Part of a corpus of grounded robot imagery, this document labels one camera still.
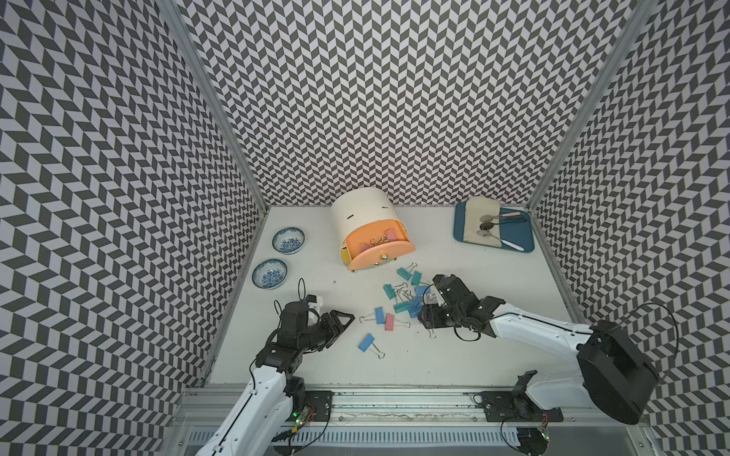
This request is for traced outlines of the orange pink top drawer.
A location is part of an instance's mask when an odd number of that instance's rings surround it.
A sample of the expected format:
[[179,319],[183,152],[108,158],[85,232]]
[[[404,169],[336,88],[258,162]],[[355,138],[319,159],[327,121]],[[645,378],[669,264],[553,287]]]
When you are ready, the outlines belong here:
[[[370,239],[386,237],[385,232],[389,229],[395,231],[398,241],[386,242],[365,252],[360,252],[361,243],[368,242]],[[340,257],[349,271],[356,272],[397,260],[412,254],[415,250],[416,245],[411,241],[406,226],[400,220],[379,220],[361,226],[348,235],[340,248]]]

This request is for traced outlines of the cream round drawer cabinet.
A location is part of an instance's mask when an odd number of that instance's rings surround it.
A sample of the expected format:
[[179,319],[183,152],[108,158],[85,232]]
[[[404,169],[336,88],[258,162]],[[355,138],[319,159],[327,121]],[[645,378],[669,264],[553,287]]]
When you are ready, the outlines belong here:
[[363,187],[341,195],[333,202],[331,215],[341,241],[343,262],[349,269],[361,253],[361,245],[374,237],[368,235],[366,241],[348,241],[355,231],[382,220],[399,220],[386,194],[376,187]]

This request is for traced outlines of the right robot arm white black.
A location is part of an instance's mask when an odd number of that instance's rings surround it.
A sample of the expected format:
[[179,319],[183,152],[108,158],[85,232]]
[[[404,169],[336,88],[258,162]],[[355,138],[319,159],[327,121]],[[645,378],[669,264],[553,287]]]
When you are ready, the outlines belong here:
[[478,298],[455,275],[436,275],[440,304],[424,304],[419,319],[428,330],[466,329],[477,338],[513,340],[563,359],[555,374],[529,370],[513,391],[539,410],[596,409],[636,425],[662,377],[651,358],[618,323],[570,323],[522,310],[502,298]]

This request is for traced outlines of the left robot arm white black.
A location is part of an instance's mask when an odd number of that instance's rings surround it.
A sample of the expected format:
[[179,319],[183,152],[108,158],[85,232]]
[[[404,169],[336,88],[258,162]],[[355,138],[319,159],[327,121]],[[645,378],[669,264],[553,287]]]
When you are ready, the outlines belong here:
[[249,366],[251,378],[222,425],[199,455],[262,455],[274,442],[289,440],[313,419],[327,419],[325,404],[306,401],[305,382],[296,376],[304,355],[334,345],[355,316],[314,309],[314,296],[290,302],[279,324]]

